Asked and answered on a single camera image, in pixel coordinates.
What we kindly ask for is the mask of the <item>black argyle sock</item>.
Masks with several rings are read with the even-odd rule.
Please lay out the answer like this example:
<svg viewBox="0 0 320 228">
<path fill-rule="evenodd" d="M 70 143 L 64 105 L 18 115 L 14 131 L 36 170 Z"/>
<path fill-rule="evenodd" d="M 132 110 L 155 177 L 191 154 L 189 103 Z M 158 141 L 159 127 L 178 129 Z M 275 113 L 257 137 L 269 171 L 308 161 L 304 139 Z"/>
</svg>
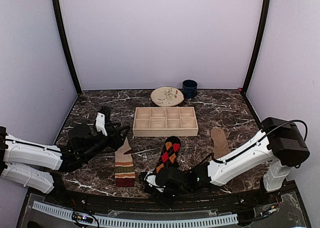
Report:
<svg viewBox="0 0 320 228">
<path fill-rule="evenodd" d="M 159 160 L 153 170 L 153 173 L 158 174 L 162 168 L 179 168 L 177 157 L 181 148 L 181 141 L 176 136 L 171 136 L 166 139 Z"/>
</svg>

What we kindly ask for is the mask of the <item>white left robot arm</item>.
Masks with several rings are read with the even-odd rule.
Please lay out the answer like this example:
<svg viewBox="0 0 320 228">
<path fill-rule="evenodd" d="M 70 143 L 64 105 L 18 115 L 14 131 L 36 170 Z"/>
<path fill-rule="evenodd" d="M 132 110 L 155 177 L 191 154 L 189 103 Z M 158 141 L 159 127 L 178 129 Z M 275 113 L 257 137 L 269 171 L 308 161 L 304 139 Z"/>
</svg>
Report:
<svg viewBox="0 0 320 228">
<path fill-rule="evenodd" d="M 88 164 L 95 156 L 104 154 L 106 148 L 113 152 L 125 142 L 129 126 L 120 123 L 106 125 L 106 132 L 92 134 L 91 128 L 80 124 L 68 133 L 66 146 L 43 145 L 18 139 L 0 128 L 0 177 L 23 186 L 37 189 L 60 206 L 71 201 L 65 191 L 59 172 L 73 172 Z"/>
</svg>

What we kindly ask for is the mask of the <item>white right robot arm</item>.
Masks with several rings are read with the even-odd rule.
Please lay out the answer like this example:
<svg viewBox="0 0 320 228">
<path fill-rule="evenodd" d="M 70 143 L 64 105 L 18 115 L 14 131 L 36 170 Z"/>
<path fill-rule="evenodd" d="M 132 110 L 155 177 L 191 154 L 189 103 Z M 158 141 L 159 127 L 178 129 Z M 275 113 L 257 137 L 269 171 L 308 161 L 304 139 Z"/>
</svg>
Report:
<svg viewBox="0 0 320 228">
<path fill-rule="evenodd" d="M 261 189 L 255 194 L 257 203 L 265 205 L 280 190 L 291 169 L 299 167 L 310 156 L 307 137 L 301 135 L 297 123 L 299 120 L 266 118 L 262 122 L 262 130 L 252 139 L 221 158 L 204 159 L 188 171 L 171 166 L 160 171 L 143 172 L 139 177 L 147 193 L 182 197 L 218 189 L 242 173 L 269 161 L 271 165 L 261 179 Z"/>
</svg>

